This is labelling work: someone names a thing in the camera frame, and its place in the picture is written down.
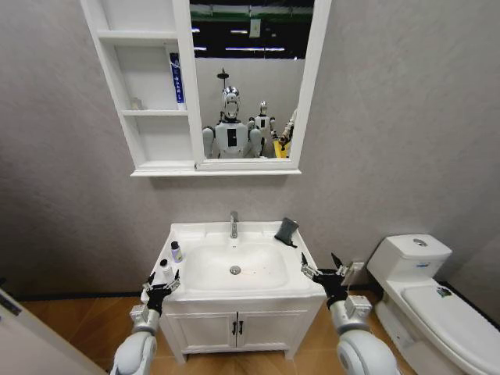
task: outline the mirror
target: mirror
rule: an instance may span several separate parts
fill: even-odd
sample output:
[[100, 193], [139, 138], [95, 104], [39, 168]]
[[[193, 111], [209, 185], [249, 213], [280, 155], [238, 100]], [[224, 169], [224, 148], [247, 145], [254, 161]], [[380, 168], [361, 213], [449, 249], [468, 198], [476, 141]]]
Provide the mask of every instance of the mirror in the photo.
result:
[[289, 156], [314, 1], [190, 1], [206, 159]]

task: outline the sink drain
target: sink drain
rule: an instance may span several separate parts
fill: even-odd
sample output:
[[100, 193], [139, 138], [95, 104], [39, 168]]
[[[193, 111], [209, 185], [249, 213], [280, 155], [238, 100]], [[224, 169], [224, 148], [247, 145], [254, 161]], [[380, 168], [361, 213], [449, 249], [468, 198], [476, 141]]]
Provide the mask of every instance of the sink drain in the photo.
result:
[[238, 266], [232, 266], [229, 269], [229, 272], [231, 272], [231, 274], [233, 274], [233, 275], [238, 275], [241, 272], [241, 268]]

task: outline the faucet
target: faucet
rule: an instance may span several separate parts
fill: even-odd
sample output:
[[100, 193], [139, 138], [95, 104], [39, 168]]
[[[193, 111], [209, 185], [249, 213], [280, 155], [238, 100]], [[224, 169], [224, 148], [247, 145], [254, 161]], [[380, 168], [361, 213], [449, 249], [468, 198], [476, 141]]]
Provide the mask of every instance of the faucet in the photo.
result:
[[230, 222], [231, 238], [238, 238], [238, 213], [236, 211], [231, 211]]

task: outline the white wall shelf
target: white wall shelf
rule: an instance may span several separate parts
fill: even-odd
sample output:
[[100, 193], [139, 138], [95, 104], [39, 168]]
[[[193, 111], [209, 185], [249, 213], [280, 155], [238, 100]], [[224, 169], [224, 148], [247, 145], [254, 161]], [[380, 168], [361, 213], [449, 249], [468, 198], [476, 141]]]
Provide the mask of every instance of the white wall shelf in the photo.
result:
[[188, 111], [178, 109], [124, 109], [124, 116], [187, 116]]
[[175, 31], [97, 30], [96, 34], [100, 41], [111, 45], [161, 47], [177, 43]]
[[300, 170], [196, 170], [192, 160], [178, 162], [145, 162], [131, 174], [132, 177], [193, 177], [193, 176], [283, 176], [302, 174]]

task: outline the sink basin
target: sink basin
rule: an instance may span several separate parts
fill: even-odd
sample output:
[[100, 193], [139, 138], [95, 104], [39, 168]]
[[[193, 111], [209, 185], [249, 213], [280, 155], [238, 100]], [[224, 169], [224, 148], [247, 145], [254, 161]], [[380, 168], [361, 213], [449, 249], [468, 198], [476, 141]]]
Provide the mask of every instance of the sink basin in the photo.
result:
[[[315, 266], [300, 233], [292, 237], [297, 248], [274, 238], [280, 224], [241, 222], [237, 238], [230, 238], [229, 223], [172, 224], [153, 271], [159, 272], [162, 259], [179, 270], [180, 286], [170, 301], [324, 296], [321, 286], [300, 270], [301, 253]], [[181, 247], [180, 263], [172, 260], [172, 241]]]
[[[201, 291], [274, 289], [288, 282], [287, 267], [280, 247], [271, 241], [237, 244], [219, 241], [192, 249], [197, 255], [186, 258], [183, 282], [186, 288]], [[230, 268], [240, 272], [232, 274]]]

